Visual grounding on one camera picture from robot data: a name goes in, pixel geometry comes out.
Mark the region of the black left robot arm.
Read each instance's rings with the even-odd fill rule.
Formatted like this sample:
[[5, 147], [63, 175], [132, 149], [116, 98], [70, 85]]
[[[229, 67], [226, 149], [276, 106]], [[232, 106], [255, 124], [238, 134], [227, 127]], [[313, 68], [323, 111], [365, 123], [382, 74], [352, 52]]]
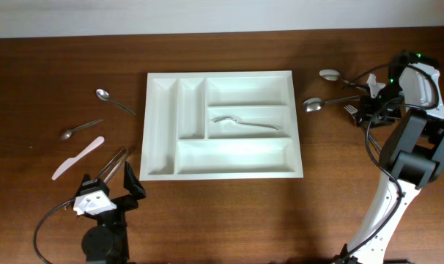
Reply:
[[77, 215], [97, 221], [81, 242], [87, 263], [127, 263], [130, 259], [125, 213], [138, 208], [146, 192], [129, 168], [124, 174], [124, 188], [128, 195], [110, 199], [104, 180], [85, 175], [75, 194], [73, 210]]

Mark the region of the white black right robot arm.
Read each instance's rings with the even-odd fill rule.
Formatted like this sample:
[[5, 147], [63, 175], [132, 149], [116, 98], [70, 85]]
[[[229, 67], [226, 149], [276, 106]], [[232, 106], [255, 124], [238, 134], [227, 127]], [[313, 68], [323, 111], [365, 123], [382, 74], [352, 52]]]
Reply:
[[[388, 81], [344, 80], [342, 98], [380, 170], [377, 193], [335, 263], [382, 263], [407, 206], [444, 167], [437, 60], [403, 51]], [[292, 72], [150, 73], [140, 181], [287, 180], [304, 176]]]

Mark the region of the dark-handled metal fork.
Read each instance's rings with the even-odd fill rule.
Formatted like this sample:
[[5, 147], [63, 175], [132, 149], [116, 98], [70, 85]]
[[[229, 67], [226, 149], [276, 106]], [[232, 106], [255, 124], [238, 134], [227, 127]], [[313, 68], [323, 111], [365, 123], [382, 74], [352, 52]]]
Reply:
[[[358, 124], [358, 116], [357, 116], [358, 110], [352, 105], [346, 105], [344, 109], [350, 115], [353, 125], [359, 127], [363, 132], [366, 132], [366, 129], [362, 125]], [[372, 144], [375, 151], [377, 152], [377, 154], [380, 154], [382, 147], [378, 143], [378, 141], [373, 137], [372, 134], [369, 135], [369, 141]]]

